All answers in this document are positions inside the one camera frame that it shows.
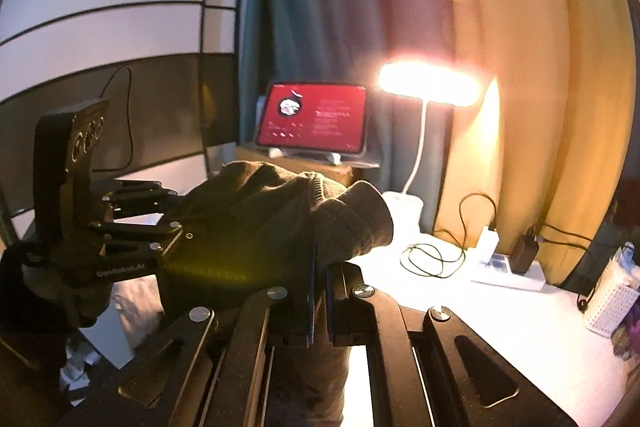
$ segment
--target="metal screw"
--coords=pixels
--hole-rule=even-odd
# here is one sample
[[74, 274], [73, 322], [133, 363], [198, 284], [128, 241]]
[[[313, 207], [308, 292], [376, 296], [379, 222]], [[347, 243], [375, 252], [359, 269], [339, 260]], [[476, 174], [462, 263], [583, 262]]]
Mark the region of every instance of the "metal screw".
[[353, 287], [353, 294], [360, 299], [368, 299], [372, 297], [376, 290], [368, 284], [358, 284]]
[[438, 322], [447, 322], [451, 318], [451, 310], [444, 306], [434, 306], [429, 308], [431, 318]]
[[288, 294], [289, 292], [287, 292], [287, 289], [283, 288], [282, 286], [274, 286], [273, 288], [269, 288], [267, 290], [267, 295], [274, 301], [280, 301], [284, 299]]
[[204, 306], [197, 306], [189, 312], [189, 318], [193, 322], [206, 321], [211, 316], [211, 311]]

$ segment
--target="white charger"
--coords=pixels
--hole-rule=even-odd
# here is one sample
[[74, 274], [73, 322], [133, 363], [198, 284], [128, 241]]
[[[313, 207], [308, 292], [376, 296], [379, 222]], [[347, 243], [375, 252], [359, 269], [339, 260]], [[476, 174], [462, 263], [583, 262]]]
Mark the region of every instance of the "white charger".
[[489, 264], [491, 256], [495, 253], [495, 249], [498, 247], [498, 241], [500, 241], [498, 233], [495, 230], [489, 230], [489, 227], [484, 225], [475, 249], [476, 256], [480, 263]]

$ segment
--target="beige curtain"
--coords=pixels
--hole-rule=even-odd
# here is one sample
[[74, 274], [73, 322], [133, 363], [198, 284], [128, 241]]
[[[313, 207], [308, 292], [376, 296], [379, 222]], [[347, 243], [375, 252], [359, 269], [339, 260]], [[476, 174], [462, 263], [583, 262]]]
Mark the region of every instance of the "beige curtain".
[[[456, 2], [454, 10], [469, 8]], [[460, 221], [458, 202], [464, 194], [483, 190], [495, 195], [499, 184], [499, 249], [508, 251], [538, 219], [556, 159], [569, 68], [566, 1], [478, 0], [476, 17], [481, 27], [476, 60], [497, 78], [500, 103], [499, 108], [495, 105], [494, 118], [499, 119], [500, 133], [493, 148], [476, 148], [475, 156], [468, 148], [452, 148], [436, 229]], [[463, 31], [464, 24], [456, 17], [457, 32]], [[452, 143], [472, 141], [468, 135], [473, 129], [460, 120], [456, 114]], [[499, 168], [500, 150], [501, 172], [476, 177], [487, 155], [498, 156], [491, 165]], [[488, 222], [489, 209], [478, 198], [473, 208], [470, 200], [468, 205], [463, 214], [471, 224], [468, 244], [473, 245], [481, 225]], [[482, 208], [482, 219], [471, 217], [475, 208]]]
[[[626, 0], [567, 0], [571, 67], [561, 142], [541, 218], [593, 237], [625, 160], [636, 99], [636, 56]], [[544, 228], [545, 237], [567, 241]], [[580, 261], [577, 248], [542, 245], [550, 283]]]
[[[482, 191], [499, 203], [499, 251], [545, 219], [593, 235], [618, 181], [633, 116], [626, 0], [453, 1], [458, 60], [495, 75], [499, 96], [493, 100], [489, 90], [479, 112], [454, 114], [435, 230], [461, 240], [458, 202]], [[473, 246], [491, 207], [474, 198], [463, 214]], [[539, 260], [548, 282], [560, 283], [581, 256], [545, 245]]]

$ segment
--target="tablet screen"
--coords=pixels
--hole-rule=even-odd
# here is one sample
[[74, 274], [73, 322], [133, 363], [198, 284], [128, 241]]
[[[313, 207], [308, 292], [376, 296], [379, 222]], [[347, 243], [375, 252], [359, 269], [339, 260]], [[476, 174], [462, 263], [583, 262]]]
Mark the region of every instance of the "tablet screen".
[[364, 148], [367, 92], [344, 84], [273, 84], [256, 143], [357, 154]]

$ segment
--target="power strip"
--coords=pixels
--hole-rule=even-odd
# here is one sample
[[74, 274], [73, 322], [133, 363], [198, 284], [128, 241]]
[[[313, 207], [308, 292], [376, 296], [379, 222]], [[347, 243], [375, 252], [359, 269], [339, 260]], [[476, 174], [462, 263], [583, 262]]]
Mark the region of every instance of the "power strip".
[[535, 292], [542, 290], [546, 283], [538, 261], [533, 261], [529, 270], [520, 275], [511, 271], [508, 256], [500, 253], [494, 253], [489, 263], [485, 264], [481, 262], [475, 248], [468, 248], [466, 259], [466, 271], [469, 279], [474, 282]]

